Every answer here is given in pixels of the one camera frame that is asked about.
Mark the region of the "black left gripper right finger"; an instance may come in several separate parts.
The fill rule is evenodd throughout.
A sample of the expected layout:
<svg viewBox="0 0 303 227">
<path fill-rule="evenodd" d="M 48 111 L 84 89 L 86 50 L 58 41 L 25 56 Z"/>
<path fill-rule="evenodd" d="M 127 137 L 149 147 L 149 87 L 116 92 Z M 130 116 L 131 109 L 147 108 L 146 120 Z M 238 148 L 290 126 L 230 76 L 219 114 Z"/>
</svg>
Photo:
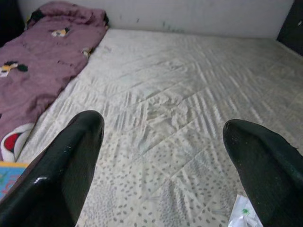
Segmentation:
<svg viewBox="0 0 303 227">
<path fill-rule="evenodd" d="M 278 133 L 231 119 L 223 143 L 246 195 L 265 227 L 303 225 L 303 157 Z"/>
</svg>

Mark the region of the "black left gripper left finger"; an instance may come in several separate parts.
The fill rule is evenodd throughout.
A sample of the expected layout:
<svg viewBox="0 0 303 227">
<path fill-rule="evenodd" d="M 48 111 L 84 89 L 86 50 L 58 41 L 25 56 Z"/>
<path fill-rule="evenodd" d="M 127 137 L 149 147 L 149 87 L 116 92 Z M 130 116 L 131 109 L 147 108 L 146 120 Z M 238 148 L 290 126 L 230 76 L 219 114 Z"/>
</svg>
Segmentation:
<svg viewBox="0 0 303 227">
<path fill-rule="evenodd" d="M 1 226 L 76 226 L 103 138 L 104 118 L 99 112 L 75 115 L 1 200 Z"/>
</svg>

